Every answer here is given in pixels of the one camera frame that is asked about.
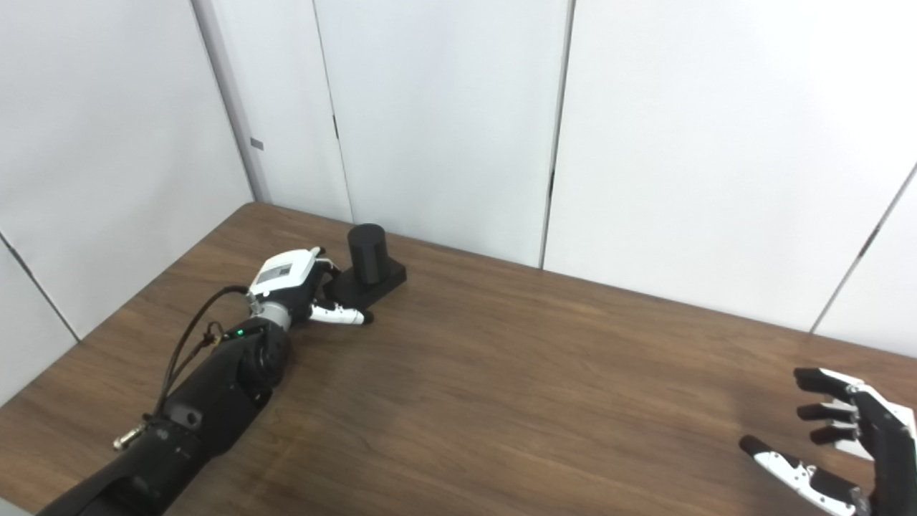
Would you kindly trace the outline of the white and black right hand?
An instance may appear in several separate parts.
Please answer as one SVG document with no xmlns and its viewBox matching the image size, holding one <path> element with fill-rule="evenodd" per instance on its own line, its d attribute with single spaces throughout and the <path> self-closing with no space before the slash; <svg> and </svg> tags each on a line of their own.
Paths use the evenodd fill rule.
<svg viewBox="0 0 917 516">
<path fill-rule="evenodd" d="M 873 489 L 777 451 L 753 435 L 740 449 L 793 493 L 829 515 L 913 515 L 916 512 L 915 415 L 892 403 L 865 380 L 821 367 L 797 367 L 798 388 L 823 402 L 797 408 L 802 421 L 824 421 L 811 431 L 819 446 L 832 445 L 871 461 Z"/>
</svg>

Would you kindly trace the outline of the white and black left hand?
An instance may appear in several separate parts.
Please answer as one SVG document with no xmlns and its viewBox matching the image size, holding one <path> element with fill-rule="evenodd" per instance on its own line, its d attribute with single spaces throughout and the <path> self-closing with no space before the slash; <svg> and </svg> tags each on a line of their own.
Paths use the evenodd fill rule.
<svg viewBox="0 0 917 516">
<path fill-rule="evenodd" d="M 319 291 L 328 279 L 342 274 L 325 249 L 292 249 L 269 258 L 250 284 L 248 298 L 253 317 L 271 321 L 284 331 L 317 321 L 335 325 L 370 325 L 369 311 L 344 306 Z"/>
</svg>

